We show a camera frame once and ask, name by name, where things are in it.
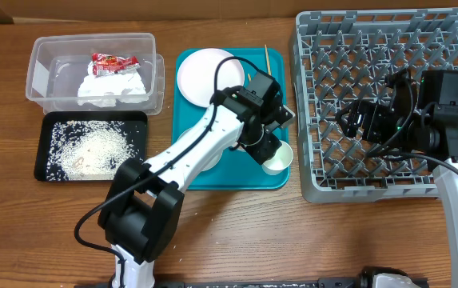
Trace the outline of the white paper cup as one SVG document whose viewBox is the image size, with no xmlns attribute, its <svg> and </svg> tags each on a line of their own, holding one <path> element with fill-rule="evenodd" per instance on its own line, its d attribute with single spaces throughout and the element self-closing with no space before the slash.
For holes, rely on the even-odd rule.
<svg viewBox="0 0 458 288">
<path fill-rule="evenodd" d="M 284 141 L 281 141 L 281 146 L 276 153 L 262 165 L 262 169 L 269 175 L 277 175 L 288 168 L 293 161 L 293 149 Z"/>
</svg>

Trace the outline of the small grey rice bowl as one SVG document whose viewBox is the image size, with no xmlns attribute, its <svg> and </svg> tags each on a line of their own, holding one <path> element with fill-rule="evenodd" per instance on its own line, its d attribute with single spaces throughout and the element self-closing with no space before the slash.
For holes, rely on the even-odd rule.
<svg viewBox="0 0 458 288">
<path fill-rule="evenodd" d="M 189 129 L 185 130 L 184 132 L 181 133 L 181 135 L 177 139 L 181 139 L 185 134 L 189 133 Z M 216 164 L 219 163 L 221 159 L 222 153 L 216 154 L 209 162 L 208 164 L 203 168 L 202 171 L 207 171 L 211 170 L 212 168 L 215 167 Z"/>
</svg>

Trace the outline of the white napkin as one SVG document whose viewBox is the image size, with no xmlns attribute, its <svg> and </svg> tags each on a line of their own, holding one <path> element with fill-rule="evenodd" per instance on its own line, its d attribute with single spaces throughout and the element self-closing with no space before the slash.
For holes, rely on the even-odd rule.
<svg viewBox="0 0 458 288">
<path fill-rule="evenodd" d="M 78 89 L 79 98 L 97 97 L 97 100 L 78 100 L 78 105 L 86 103 L 97 107 L 115 107 L 117 101 L 123 103 L 140 103 L 149 100 L 140 74 L 132 70 L 125 74 L 95 76 L 93 63 L 87 67 L 88 75 L 84 77 Z"/>
</svg>

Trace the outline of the red snack wrapper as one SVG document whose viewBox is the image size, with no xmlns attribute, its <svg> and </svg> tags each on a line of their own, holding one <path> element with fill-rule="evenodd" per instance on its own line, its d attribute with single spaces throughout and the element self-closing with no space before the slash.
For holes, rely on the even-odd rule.
<svg viewBox="0 0 458 288">
<path fill-rule="evenodd" d="M 107 76 L 112 74 L 125 74 L 137 70 L 140 62 L 136 57 L 123 58 L 111 54 L 92 54 L 93 75 Z"/>
</svg>

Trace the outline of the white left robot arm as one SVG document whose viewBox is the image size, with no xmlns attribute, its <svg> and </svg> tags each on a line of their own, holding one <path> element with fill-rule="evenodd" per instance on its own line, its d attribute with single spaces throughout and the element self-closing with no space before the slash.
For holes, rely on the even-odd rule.
<svg viewBox="0 0 458 288">
<path fill-rule="evenodd" d="M 111 287 L 152 287 L 153 263 L 177 230 L 185 191 L 228 148 L 242 148 L 257 164 L 274 158 L 276 128 L 293 118 L 277 80 L 257 70 L 247 86 L 216 88 L 202 119 L 171 147 L 140 163 L 123 162 L 106 200 L 80 218 L 74 237 L 114 255 Z"/>
</svg>

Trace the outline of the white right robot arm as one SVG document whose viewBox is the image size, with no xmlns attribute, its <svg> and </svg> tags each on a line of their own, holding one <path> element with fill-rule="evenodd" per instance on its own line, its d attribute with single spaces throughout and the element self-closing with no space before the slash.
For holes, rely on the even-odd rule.
<svg viewBox="0 0 458 288">
<path fill-rule="evenodd" d="M 440 194 L 452 257 L 452 286 L 458 287 L 458 70 L 426 70 L 415 82 L 409 70 L 384 79 L 392 89 L 383 105 L 355 100 L 337 112 L 348 138 L 375 144 L 369 158 L 390 162 L 425 160 Z"/>
</svg>

